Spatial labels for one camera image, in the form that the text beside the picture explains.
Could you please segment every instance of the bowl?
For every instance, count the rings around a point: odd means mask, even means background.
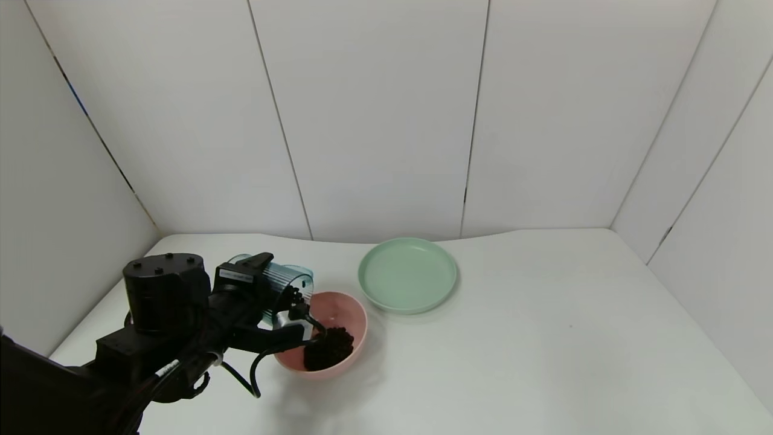
[[[332,367],[315,372],[309,372],[303,365],[303,346],[274,354],[274,357],[280,365],[302,378],[315,381],[335,378],[351,367],[362,352],[368,333],[368,316],[363,305],[346,293],[315,293],[311,306],[312,316],[324,327],[344,327],[354,337],[352,354]]]

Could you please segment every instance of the white panel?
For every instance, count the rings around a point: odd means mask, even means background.
[[[30,5],[163,232],[309,237],[246,2]]]
[[[24,2],[0,2],[0,323],[48,355],[158,232]]]
[[[457,238],[487,1],[251,4],[314,238]]]
[[[464,236],[608,227],[714,0],[492,0]]]
[[[720,0],[612,224],[645,262],[717,155],[773,54],[773,2]]]
[[[773,70],[650,268],[773,412]]]

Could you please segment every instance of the brown food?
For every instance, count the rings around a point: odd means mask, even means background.
[[[344,327],[328,328],[327,336],[311,343],[303,351],[303,365],[306,370],[316,372],[331,368],[352,354],[354,337]]]

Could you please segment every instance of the plate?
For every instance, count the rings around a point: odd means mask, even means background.
[[[394,238],[371,249],[359,264],[359,285],[377,307],[416,314],[439,305],[454,289],[456,264],[440,246],[421,238]]]

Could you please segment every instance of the white table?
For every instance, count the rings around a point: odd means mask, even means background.
[[[773,417],[679,303],[613,232],[528,230],[440,243],[459,283],[431,312],[367,304],[351,371],[301,380],[266,358],[253,399],[221,368],[193,400],[151,404],[143,435],[772,434]],[[173,235],[149,253],[194,252],[207,271],[273,252],[314,270],[315,291],[366,302],[357,266],[371,245],[267,235]],[[54,352],[80,365],[119,327],[123,283]],[[226,360],[247,373],[253,355]]]

